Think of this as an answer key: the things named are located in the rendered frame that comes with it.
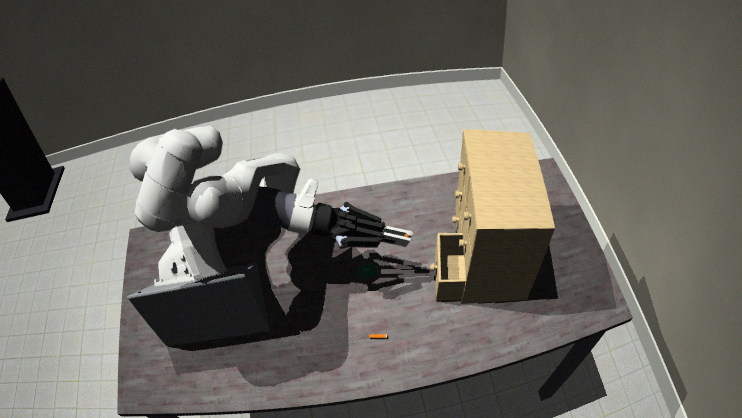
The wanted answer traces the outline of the small wooden chest of drawers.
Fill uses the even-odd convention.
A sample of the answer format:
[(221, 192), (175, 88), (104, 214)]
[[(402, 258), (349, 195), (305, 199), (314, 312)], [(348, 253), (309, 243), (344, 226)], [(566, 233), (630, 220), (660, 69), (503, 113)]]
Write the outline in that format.
[(527, 300), (555, 229), (531, 135), (463, 135), (477, 229), (461, 304)]

